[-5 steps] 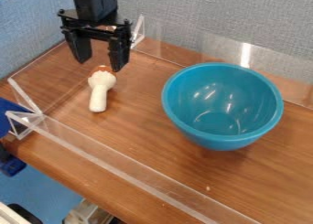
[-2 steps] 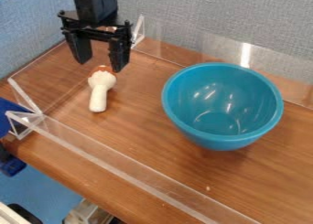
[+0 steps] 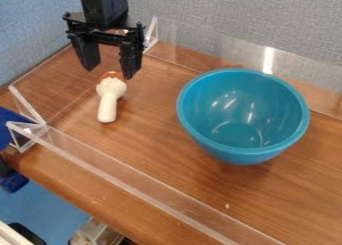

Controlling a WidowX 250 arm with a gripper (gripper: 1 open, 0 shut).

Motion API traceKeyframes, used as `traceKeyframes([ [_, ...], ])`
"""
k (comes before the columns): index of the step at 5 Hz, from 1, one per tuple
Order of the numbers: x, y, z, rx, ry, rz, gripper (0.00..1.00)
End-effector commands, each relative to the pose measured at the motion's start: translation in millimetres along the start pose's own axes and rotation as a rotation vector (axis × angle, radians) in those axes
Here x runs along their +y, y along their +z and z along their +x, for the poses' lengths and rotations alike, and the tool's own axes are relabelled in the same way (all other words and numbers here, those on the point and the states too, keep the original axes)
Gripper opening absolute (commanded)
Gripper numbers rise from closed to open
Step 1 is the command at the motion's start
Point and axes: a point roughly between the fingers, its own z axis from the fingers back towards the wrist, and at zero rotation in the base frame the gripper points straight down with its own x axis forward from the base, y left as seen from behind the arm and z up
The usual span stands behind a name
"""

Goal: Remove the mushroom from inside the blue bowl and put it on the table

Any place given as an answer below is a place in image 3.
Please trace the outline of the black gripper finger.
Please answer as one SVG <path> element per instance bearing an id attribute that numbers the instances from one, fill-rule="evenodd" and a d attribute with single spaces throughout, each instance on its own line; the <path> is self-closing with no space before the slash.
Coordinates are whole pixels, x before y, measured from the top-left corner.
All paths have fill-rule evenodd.
<path id="1" fill-rule="evenodd" d="M 144 47 L 136 42 L 124 41 L 120 44 L 119 62 L 125 80 L 132 79 L 142 68 L 143 51 Z"/>
<path id="2" fill-rule="evenodd" d="M 100 52 L 96 41 L 88 35 L 69 34 L 68 38 L 73 46 L 81 66 L 91 71 L 100 64 Z"/>

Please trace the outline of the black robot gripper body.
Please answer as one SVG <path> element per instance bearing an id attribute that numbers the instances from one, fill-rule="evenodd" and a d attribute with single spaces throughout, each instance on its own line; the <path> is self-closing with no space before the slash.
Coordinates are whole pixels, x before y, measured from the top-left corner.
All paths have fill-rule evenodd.
<path id="1" fill-rule="evenodd" d="M 80 0 L 81 12 L 65 12 L 69 34 L 88 35 L 97 45 L 120 47 L 124 41 L 144 47 L 144 26 L 128 18 L 128 0 Z"/>

